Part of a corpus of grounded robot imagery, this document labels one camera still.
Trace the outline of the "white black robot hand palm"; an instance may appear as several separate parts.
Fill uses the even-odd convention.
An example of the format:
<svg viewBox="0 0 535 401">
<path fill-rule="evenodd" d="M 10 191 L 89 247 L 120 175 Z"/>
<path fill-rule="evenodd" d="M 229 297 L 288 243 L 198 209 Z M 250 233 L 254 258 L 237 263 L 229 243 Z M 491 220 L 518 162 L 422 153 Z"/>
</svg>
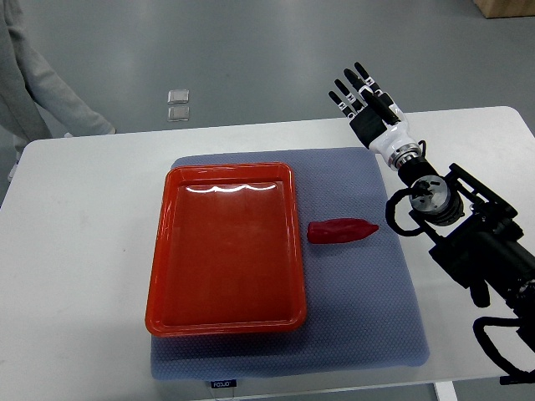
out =
<svg viewBox="0 0 535 401">
<path fill-rule="evenodd" d="M 397 104 L 389 109 L 399 118 L 395 124 L 385 123 L 369 106 L 356 114 L 349 126 L 359 141 L 386 163 L 405 163 L 420 156 L 420 146 L 409 135 L 409 123 Z"/>
</svg>

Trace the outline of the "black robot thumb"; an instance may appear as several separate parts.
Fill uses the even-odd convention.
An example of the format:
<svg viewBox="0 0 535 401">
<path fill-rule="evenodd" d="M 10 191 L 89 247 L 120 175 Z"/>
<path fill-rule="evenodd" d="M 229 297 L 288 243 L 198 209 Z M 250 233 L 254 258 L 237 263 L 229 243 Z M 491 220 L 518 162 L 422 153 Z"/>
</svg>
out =
<svg viewBox="0 0 535 401">
<path fill-rule="evenodd" d="M 398 124 L 398 116 L 385 105 L 370 89 L 362 89 L 361 97 L 366 104 L 387 124 Z"/>
</svg>

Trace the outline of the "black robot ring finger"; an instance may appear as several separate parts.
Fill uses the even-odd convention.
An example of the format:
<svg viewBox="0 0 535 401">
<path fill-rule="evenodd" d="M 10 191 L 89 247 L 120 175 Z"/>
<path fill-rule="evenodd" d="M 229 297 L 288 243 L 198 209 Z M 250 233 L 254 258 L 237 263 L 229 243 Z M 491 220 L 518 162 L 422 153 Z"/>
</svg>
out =
<svg viewBox="0 0 535 401">
<path fill-rule="evenodd" d="M 353 106 L 354 109 L 362 109 L 364 107 L 364 105 L 350 92 L 350 90 L 340 79 L 335 79 L 334 84 L 344 95 L 344 97 L 349 101 L 349 103 Z"/>
</svg>

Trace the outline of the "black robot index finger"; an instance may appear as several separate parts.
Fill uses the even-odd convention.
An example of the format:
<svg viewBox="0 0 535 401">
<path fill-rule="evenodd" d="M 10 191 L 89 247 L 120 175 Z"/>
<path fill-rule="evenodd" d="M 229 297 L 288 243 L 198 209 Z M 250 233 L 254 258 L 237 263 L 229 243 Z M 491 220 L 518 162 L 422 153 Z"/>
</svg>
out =
<svg viewBox="0 0 535 401">
<path fill-rule="evenodd" d="M 354 68 L 355 68 L 356 74 L 372 89 L 372 91 L 377 97 L 380 97 L 383 94 L 382 89 L 375 82 L 375 80 L 369 75 L 369 73 L 363 67 L 363 65 L 359 62 L 355 62 Z"/>
</svg>

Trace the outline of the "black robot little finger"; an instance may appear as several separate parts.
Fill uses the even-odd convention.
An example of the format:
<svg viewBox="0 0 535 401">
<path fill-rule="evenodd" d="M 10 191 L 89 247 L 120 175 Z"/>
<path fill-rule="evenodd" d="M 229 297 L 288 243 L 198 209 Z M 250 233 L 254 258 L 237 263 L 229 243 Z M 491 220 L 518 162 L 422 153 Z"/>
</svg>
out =
<svg viewBox="0 0 535 401">
<path fill-rule="evenodd" d="M 329 91 L 329 97 L 346 118 L 354 118 L 356 116 L 356 113 L 334 91 Z"/>
</svg>

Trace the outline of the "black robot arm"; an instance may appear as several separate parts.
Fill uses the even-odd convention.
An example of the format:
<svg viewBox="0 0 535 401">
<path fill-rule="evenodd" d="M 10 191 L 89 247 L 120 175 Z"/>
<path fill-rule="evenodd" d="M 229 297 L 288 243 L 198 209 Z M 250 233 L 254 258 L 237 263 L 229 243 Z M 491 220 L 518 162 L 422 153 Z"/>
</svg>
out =
<svg viewBox="0 0 535 401">
<path fill-rule="evenodd" d="M 385 206 L 385 219 L 397 234 L 426 234 L 433 240 L 432 259 L 458 284 L 469 289 L 473 303 L 489 307 L 494 289 L 513 318 L 479 317 L 473 332 L 483 352 L 504 371 L 502 385 L 533 383 L 534 373 L 504 358 L 487 327 L 514 327 L 534 347 L 534 256 L 519 239 L 517 211 L 459 165 L 440 175 L 425 157 L 425 141 L 410 137 L 408 121 L 388 93 L 360 63 L 345 69 L 347 79 L 334 81 L 329 97 L 349 121 L 361 144 L 381 155 L 405 188 Z"/>
</svg>

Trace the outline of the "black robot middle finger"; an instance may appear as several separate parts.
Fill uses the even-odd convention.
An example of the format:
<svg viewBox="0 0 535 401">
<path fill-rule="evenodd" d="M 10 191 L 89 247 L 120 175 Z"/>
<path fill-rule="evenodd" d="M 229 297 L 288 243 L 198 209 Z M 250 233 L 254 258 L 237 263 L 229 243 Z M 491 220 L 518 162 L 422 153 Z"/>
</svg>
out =
<svg viewBox="0 0 535 401">
<path fill-rule="evenodd" d="M 372 97 L 374 94 L 372 89 L 353 70 L 344 69 L 344 76 L 362 99 L 369 100 Z"/>
</svg>

